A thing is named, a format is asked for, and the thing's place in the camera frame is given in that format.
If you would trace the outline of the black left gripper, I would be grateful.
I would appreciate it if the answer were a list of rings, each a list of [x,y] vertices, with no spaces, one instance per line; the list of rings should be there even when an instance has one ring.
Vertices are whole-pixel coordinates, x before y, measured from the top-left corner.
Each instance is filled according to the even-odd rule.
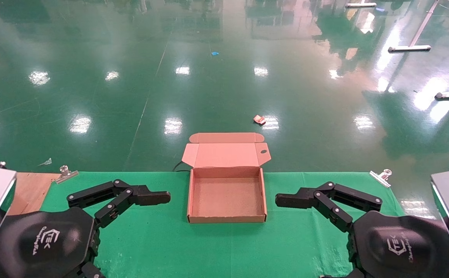
[[[11,216],[0,227],[0,278],[106,278],[94,265],[99,228],[132,205],[170,202],[170,192],[116,179],[67,196],[68,210]],[[83,209],[107,201],[94,218]]]

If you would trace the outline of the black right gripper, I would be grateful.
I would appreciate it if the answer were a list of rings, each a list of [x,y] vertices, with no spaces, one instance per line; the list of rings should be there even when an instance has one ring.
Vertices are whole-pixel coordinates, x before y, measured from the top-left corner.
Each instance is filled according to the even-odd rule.
[[[449,233],[439,220],[370,211],[353,223],[347,248],[354,270],[319,278],[449,278]]]

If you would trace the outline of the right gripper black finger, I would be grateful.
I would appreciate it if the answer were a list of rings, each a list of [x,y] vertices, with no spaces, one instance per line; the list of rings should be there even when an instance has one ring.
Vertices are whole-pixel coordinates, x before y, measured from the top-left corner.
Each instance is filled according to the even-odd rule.
[[[364,212],[380,211],[383,204],[379,197],[331,181],[318,188],[299,188],[296,194],[278,193],[275,197],[279,207],[315,208],[341,232],[348,232],[353,226],[353,218],[336,202]]]

